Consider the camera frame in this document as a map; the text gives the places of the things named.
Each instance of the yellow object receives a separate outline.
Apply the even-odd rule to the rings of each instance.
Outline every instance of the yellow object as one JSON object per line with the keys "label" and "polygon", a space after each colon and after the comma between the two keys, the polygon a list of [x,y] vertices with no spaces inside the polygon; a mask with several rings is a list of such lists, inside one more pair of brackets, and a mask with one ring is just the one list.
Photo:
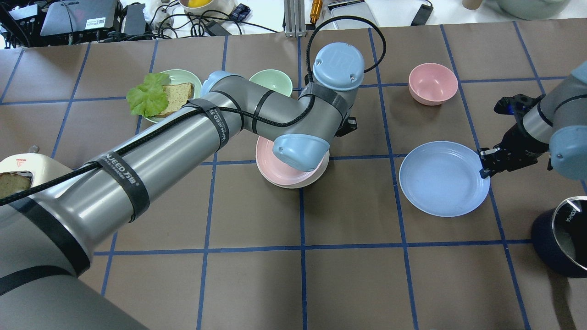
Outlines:
{"label": "yellow object", "polygon": [[312,9],[310,11],[310,23],[316,24],[320,18],[320,12],[322,11],[322,0],[314,0],[312,2]]}
{"label": "yellow object", "polygon": [[193,8],[198,8],[198,7],[206,6],[210,2],[212,2],[212,0],[189,0],[187,2],[187,6],[193,7]]}

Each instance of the yellow lemon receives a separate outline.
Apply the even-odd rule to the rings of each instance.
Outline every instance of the yellow lemon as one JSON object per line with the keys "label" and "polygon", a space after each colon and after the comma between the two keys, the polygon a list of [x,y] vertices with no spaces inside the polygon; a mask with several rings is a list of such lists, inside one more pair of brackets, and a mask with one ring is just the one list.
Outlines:
{"label": "yellow lemon", "polygon": [[209,4],[211,1],[212,0],[189,0],[187,6],[192,8],[198,8]]}

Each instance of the pink bowl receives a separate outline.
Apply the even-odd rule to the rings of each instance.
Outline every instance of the pink bowl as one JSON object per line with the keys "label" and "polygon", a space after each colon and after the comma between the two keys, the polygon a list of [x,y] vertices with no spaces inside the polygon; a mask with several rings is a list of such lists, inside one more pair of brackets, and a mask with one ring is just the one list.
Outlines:
{"label": "pink bowl", "polygon": [[424,63],[410,72],[408,88],[416,101],[427,106],[437,106],[457,93],[458,81],[449,68],[436,63]]}
{"label": "pink bowl", "polygon": [[273,141],[271,140],[259,136],[255,151],[257,167],[263,177],[282,188],[301,188],[318,180],[326,170],[329,158],[330,153],[327,151],[314,171],[302,172],[275,157],[273,154]]}

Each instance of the screwdriver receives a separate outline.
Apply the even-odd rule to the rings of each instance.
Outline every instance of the screwdriver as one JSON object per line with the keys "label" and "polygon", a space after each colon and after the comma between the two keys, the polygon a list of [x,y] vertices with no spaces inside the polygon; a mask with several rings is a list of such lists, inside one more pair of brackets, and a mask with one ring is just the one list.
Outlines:
{"label": "screwdriver", "polygon": [[322,0],[314,0],[312,2],[312,10],[310,11],[310,23],[316,24],[320,18],[320,12],[322,11]]}

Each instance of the plate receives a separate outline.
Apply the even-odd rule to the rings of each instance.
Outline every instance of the plate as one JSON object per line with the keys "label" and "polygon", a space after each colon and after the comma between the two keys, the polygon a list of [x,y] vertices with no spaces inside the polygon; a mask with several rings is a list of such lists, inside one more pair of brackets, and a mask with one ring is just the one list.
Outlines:
{"label": "plate", "polygon": [[318,180],[326,170],[329,158],[330,151],[327,151],[314,171],[302,172],[275,157],[271,140],[259,136],[255,150],[257,167],[263,177],[278,187],[289,189],[305,187]]}
{"label": "plate", "polygon": [[475,210],[489,192],[476,152],[450,141],[422,144],[400,167],[399,182],[406,198],[420,210],[438,217],[458,217]]}
{"label": "plate", "polygon": [[[166,73],[169,75],[170,83],[167,85],[179,85],[181,83],[192,83],[194,85],[194,94],[191,96],[192,99],[200,97],[200,91],[202,90],[202,83],[196,77],[195,74],[181,69],[171,69],[167,71],[163,71],[161,73]],[[165,118],[157,118],[157,117],[145,117],[150,122],[158,123]]]}

